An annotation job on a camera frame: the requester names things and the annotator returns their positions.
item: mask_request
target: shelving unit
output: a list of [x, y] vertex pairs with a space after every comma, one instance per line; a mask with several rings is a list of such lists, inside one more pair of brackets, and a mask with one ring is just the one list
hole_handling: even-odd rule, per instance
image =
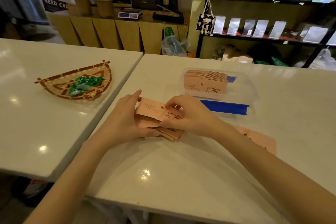
[[[229, 0], [229, 1], [244, 1], [244, 2], [261, 2], [261, 3], [270, 3], [270, 4], [286, 4], [286, 5], [315, 5], [315, 6], [322, 6], [325, 5], [323, 3], [317, 3], [307, 0]], [[247, 40], [247, 41], [257, 41], [257, 42], [265, 42], [265, 43], [273, 43], [273, 44], [290, 44], [294, 45], [293, 52], [298, 52], [302, 46], [306, 47], [314, 47], [313, 53], [309, 56], [305, 64], [302, 68], [308, 68], [311, 63], [314, 61], [314, 59], [318, 56], [318, 54], [321, 52], [323, 48], [326, 48], [326, 43], [328, 42], [329, 38], [324, 37], [324, 39], [319, 44], [314, 43], [307, 43], [298, 41], [294, 38], [287, 38], [281, 36], [279, 39], [270, 39], [267, 35], [264, 35], [264, 37], [253, 37], [253, 36], [245, 36], [237, 33], [237, 35], [227, 35], [224, 31], [223, 34], [200, 34], [198, 39], [198, 45], [197, 45], [197, 51], [196, 51], [196, 58], [200, 57], [203, 38], [204, 37], [219, 37], [219, 38], [227, 38], [227, 39], [238, 39], [238, 40]]]

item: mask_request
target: blue plastic strip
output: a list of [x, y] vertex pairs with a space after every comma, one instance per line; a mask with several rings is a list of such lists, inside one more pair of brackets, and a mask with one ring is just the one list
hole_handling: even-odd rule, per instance
[[227, 78], [227, 82], [234, 82], [236, 80], [235, 76], [228, 76]]
[[201, 102], [212, 112], [225, 112], [233, 114], [247, 115], [247, 107], [249, 105], [233, 104], [226, 102], [201, 100]]

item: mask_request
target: digital scale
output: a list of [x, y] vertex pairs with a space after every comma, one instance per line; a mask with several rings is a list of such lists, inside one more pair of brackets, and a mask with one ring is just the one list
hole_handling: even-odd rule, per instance
[[124, 8], [118, 13], [118, 18], [138, 20], [142, 11], [140, 9]]

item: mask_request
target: forearm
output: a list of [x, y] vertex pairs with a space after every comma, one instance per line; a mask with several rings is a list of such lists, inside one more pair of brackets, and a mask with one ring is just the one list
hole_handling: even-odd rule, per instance
[[24, 224], [72, 222], [92, 176], [106, 153], [89, 140]]
[[336, 196], [325, 188], [264, 150], [232, 126], [220, 128], [213, 134], [213, 138], [299, 223], [336, 223]]

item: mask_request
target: hand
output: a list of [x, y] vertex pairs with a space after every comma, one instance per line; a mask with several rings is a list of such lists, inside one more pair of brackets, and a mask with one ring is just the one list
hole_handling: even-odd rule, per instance
[[219, 128], [233, 128], [214, 115], [199, 99], [190, 95], [173, 97], [165, 107], [173, 107], [184, 113], [183, 119], [163, 120], [160, 126], [165, 128], [177, 128], [210, 138], [216, 137]]
[[89, 140], [99, 143], [108, 150], [138, 137], [159, 136], [156, 129], [138, 128], [135, 124], [134, 108], [140, 94], [141, 90], [138, 90], [133, 95], [119, 99], [105, 122]]

